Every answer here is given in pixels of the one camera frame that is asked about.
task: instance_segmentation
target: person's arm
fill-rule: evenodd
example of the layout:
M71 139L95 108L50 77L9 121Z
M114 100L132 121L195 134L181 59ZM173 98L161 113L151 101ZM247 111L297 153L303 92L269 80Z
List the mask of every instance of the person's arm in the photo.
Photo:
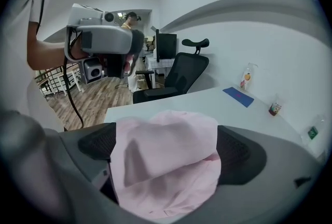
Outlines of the person's arm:
M29 22L27 31L27 62L32 70L46 70L59 67L64 62L64 43L46 43L37 40L38 23ZM86 57L87 54L80 49L80 38L72 48L72 55L76 59Z

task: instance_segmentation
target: blue notebook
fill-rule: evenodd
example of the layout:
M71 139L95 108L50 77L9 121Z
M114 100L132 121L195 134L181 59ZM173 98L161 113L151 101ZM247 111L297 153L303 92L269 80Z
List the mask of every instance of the blue notebook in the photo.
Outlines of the blue notebook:
M228 88L224 89L223 91L226 92L231 97L233 97L234 99L236 99L238 102L240 102L247 108L254 101L252 97L243 94L242 92L236 90L235 88Z

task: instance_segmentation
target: small bottle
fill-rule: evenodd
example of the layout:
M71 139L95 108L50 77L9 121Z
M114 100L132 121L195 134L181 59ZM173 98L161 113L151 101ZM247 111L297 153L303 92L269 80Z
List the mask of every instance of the small bottle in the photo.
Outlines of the small bottle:
M257 66L257 64L253 64L253 63L249 63L248 67L244 70L242 78L241 78L241 82L240 82L240 88L247 90L249 87L249 84L253 78L253 74L254 74L254 66Z
M309 144L323 129L325 115L317 115L313 120L313 125L308 127L302 134L301 138L305 145Z

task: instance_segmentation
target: black chair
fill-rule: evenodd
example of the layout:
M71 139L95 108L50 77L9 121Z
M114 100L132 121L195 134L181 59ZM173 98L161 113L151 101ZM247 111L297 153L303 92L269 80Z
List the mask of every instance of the black chair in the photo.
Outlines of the black chair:
M186 94L196 79L204 72L209 64L209 59L200 56L199 53L201 48L209 46L209 40L205 39L194 43L189 39L184 39L182 44L196 47L196 52L195 54L179 52L176 55L171 71L165 80L165 88L152 89L150 74L154 74L154 71L136 71L137 75L145 76L149 89L134 92L134 104Z

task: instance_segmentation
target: wooden floor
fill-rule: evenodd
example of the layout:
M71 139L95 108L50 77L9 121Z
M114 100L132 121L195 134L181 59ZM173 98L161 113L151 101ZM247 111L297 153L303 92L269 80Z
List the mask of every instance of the wooden floor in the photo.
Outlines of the wooden floor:
M79 92L74 86L71 88L71 95L85 127L103 123L108 108L129 105L133 101L132 93L127 88L127 79L104 78L89 85L80 83L80 87L83 92ZM145 82L140 82L140 87L147 89ZM46 99L67 130L81 127L68 96L60 93L47 96Z

